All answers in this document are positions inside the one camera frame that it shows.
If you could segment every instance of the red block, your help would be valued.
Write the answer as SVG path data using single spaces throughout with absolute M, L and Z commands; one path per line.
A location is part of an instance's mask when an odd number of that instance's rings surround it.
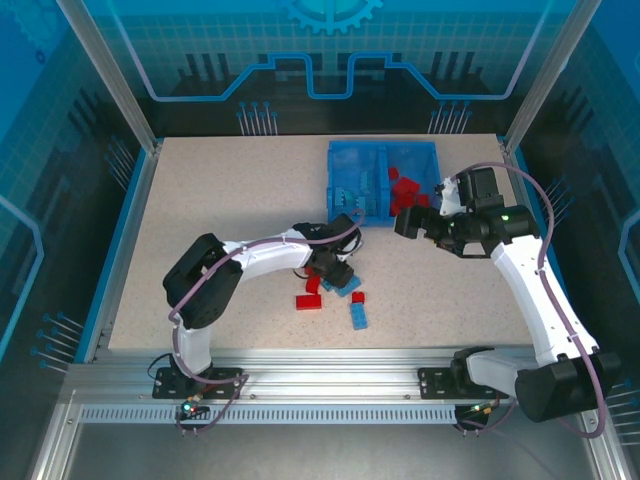
M 307 285 L 305 287 L 305 290 L 307 291 L 307 293 L 312 293 L 314 295 L 317 295 L 318 288 L 320 288 L 321 281 L 322 281 L 322 277 L 320 275 L 314 275 L 312 277 L 309 277 L 309 280 L 307 280 Z
M 395 201 L 391 202 L 391 212 L 390 215 L 392 217 L 397 217 L 400 214 L 402 208 Z
M 429 195 L 418 195 L 416 197 L 416 205 L 420 205 L 421 207 L 428 207 Z
M 407 193 L 417 194 L 420 191 L 420 184 L 414 182 L 413 180 L 402 177 L 398 182 L 391 188 L 391 192 L 394 197 L 399 197 L 401 195 L 405 195 Z
M 319 310 L 322 308 L 320 295 L 297 295 L 296 310 Z
M 351 303 L 364 303 L 364 292 L 353 292 L 351 294 Z
M 409 208 L 413 207 L 416 201 L 412 193 L 405 193 L 404 195 L 398 195 L 396 197 L 396 203 L 400 208 Z
M 400 173 L 398 173 L 398 169 L 396 167 L 391 167 L 389 169 L 389 180 L 397 180 L 400 178 Z

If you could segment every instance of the enclosure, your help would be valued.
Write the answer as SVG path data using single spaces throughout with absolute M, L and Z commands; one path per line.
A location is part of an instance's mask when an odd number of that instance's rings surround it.
M 0 0 L 2 477 L 635 478 L 639 19 L 624 0 Z M 489 161 L 539 181 L 549 262 L 622 360 L 601 437 L 519 412 L 507 440 L 419 420 L 456 403 L 422 400 L 417 369 L 476 345 L 531 358 L 531 337 L 490 262 L 405 242 L 377 200 L 386 226 L 352 261 L 368 328 L 337 296 L 296 312 L 291 272 L 242 285 L 211 347 L 249 383 L 183 441 L 147 376 L 172 349 L 164 275 L 205 232 L 326 222 L 330 145 L 362 140 L 392 145 L 383 172 L 396 142 L 432 142 L 430 178 Z M 364 182 L 344 165 L 336 186 Z M 531 185 L 496 175 L 546 232 Z

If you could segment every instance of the black mounting plate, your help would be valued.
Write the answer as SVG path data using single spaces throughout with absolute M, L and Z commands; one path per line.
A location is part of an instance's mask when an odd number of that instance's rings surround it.
M 461 392 L 451 370 L 443 368 L 419 368 L 420 398 L 422 400 L 494 400 L 508 398 L 505 393 L 482 385 L 467 385 Z
M 241 368 L 211 368 L 207 372 L 209 380 L 226 380 L 227 378 L 242 375 Z M 163 400 L 186 400 L 195 395 L 206 385 L 185 377 L 182 373 L 171 367 L 159 368 L 156 372 L 156 381 L 151 396 Z M 228 400 L 233 395 L 236 387 L 233 383 L 218 385 L 203 395 L 207 400 Z

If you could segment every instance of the white work surface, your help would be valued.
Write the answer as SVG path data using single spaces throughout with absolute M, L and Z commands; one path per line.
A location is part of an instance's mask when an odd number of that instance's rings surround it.
M 162 279 L 200 235 L 252 240 L 298 222 L 326 222 L 327 147 L 334 139 L 436 144 L 442 178 L 502 161 L 494 135 L 169 138 L 162 147 L 120 302 L 111 349 L 169 349 Z M 507 205 L 505 171 L 496 171 Z M 406 348 L 531 344 L 524 318 L 491 260 L 461 260 L 392 228 L 362 230 L 350 260 L 366 292 L 366 330 L 350 296 L 322 291 L 323 308 L 298 312 L 304 281 L 291 270 L 240 285 L 215 323 L 220 348 Z

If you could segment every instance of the black motor joint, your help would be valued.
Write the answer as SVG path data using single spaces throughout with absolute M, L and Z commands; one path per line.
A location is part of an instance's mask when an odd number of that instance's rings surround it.
M 323 240 L 340 235 L 353 225 L 353 220 L 343 213 L 326 225 L 298 223 L 293 228 L 302 233 L 307 240 Z M 360 230 L 356 229 L 335 242 L 311 245 L 312 253 L 306 266 L 313 268 L 315 274 L 323 277 L 334 287 L 343 288 L 353 277 L 353 268 L 341 261 L 338 255 L 346 255 L 355 250 L 360 244 L 361 237 Z

